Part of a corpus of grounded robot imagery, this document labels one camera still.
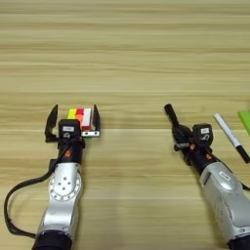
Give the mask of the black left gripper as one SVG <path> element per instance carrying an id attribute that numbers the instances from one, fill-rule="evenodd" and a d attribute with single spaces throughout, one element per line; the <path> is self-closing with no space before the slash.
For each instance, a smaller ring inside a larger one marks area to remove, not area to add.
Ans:
<path id="1" fill-rule="evenodd" d="M 58 108 L 56 104 L 46 122 L 45 127 L 45 142 L 53 143 L 58 140 L 57 136 L 53 133 L 53 129 L 56 127 L 58 119 Z M 83 150 L 85 148 L 85 140 L 90 138 L 96 138 L 100 135 L 101 130 L 101 118 L 97 106 L 94 104 L 94 116 L 93 125 L 96 131 L 82 132 L 81 134 L 73 134 L 69 132 L 62 133 L 58 141 L 59 163 L 78 163 L 82 164 Z"/>

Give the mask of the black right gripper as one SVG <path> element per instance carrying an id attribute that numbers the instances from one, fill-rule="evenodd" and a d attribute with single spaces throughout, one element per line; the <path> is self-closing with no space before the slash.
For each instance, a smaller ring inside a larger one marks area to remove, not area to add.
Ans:
<path id="1" fill-rule="evenodd" d="M 193 140 L 193 133 L 189 127 L 185 125 L 174 126 L 172 134 L 175 141 L 174 150 L 179 151 L 183 155 L 186 165 L 192 166 L 198 174 L 201 174 L 209 164 L 216 161 L 210 147 Z"/>

